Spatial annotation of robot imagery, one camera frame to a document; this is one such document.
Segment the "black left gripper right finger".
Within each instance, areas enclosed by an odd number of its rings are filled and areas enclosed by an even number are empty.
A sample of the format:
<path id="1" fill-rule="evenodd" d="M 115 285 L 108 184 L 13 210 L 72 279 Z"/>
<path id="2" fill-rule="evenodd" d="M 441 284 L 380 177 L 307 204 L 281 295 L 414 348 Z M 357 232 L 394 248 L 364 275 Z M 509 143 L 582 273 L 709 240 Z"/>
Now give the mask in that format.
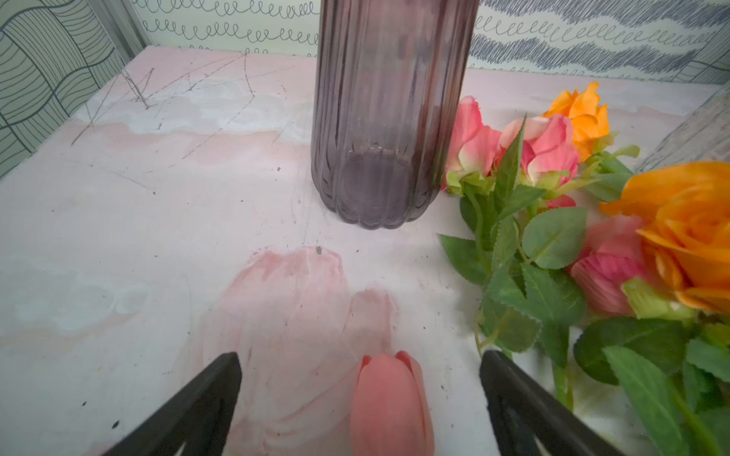
<path id="1" fill-rule="evenodd" d="M 501 351 L 485 351 L 479 370 L 502 455 L 599 456 L 621 452 L 583 424 Z"/>

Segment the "orange rose large stem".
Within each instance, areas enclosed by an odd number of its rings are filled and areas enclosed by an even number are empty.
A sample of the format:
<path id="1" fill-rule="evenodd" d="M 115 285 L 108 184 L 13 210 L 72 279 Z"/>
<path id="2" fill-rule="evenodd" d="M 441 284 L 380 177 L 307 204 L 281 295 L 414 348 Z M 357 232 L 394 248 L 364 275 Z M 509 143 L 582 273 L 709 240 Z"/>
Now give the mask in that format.
<path id="1" fill-rule="evenodd" d="M 600 209 L 644 221 L 637 233 L 656 282 L 622 286 L 632 317 L 595 313 L 574 345 L 577 364 L 625 392 L 661 454 L 728 454 L 728 164 L 636 175 Z"/>

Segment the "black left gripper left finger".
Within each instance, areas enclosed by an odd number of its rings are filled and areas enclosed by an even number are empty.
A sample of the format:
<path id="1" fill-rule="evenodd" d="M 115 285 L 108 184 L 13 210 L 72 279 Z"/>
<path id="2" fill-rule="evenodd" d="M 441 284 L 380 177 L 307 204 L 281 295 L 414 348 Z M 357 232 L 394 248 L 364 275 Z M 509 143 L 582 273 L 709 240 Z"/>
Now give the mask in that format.
<path id="1" fill-rule="evenodd" d="M 106 455 L 221 455 L 241 378 L 237 353 L 218 356 Z"/>

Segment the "pink tulip flower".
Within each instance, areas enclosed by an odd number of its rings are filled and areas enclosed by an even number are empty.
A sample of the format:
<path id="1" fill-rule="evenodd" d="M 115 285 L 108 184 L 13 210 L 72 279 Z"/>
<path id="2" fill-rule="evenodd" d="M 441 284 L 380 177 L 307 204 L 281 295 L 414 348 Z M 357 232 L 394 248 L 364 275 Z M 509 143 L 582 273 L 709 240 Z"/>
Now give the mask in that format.
<path id="1" fill-rule="evenodd" d="M 350 413 L 355 455 L 433 455 L 435 433 L 420 364 L 406 351 L 365 356 Z"/>

